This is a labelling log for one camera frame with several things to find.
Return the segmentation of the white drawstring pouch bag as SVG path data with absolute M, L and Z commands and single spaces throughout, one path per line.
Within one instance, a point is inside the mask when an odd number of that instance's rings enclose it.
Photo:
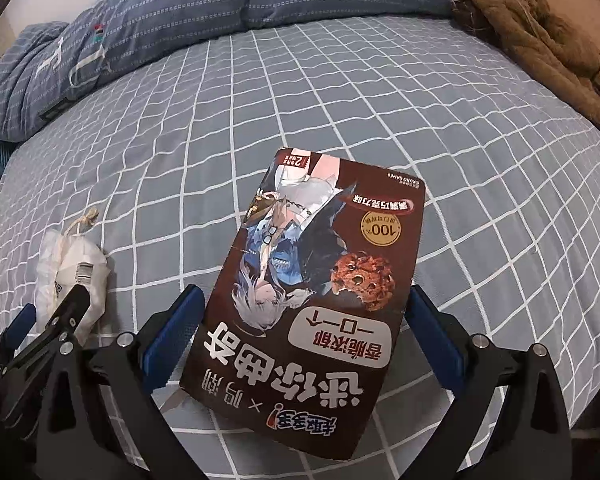
M 33 304 L 36 307 L 36 327 L 42 332 L 74 285 L 88 292 L 88 308 L 76 324 L 76 339 L 86 344 L 96 322 L 106 310 L 107 280 L 110 272 L 102 250 L 85 237 L 99 211 L 90 208 L 76 218 L 64 232 L 47 230 L 43 236 L 38 264 Z

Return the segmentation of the brown cookie box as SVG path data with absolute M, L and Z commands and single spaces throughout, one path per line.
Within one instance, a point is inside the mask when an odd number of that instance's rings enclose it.
M 400 332 L 425 206 L 419 178 L 283 148 L 204 309 L 181 388 L 219 415 L 347 460 Z

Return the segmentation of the grey checked bed sheet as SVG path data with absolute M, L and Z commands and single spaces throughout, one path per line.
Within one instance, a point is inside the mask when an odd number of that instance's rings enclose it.
M 568 479 L 600 127 L 447 20 L 0 66 L 0 479 Z

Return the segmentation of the blue striped duvet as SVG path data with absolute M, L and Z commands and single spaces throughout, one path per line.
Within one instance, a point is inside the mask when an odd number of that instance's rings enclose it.
M 452 0 L 97 0 L 72 22 L 32 24 L 0 59 L 0 141 L 21 143 L 73 103 L 197 42 L 370 14 L 448 16 Z

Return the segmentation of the brown fleece jacket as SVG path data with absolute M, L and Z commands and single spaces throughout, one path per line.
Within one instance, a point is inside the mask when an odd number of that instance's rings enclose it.
M 547 0 L 453 0 L 453 15 L 600 130 L 600 48 Z

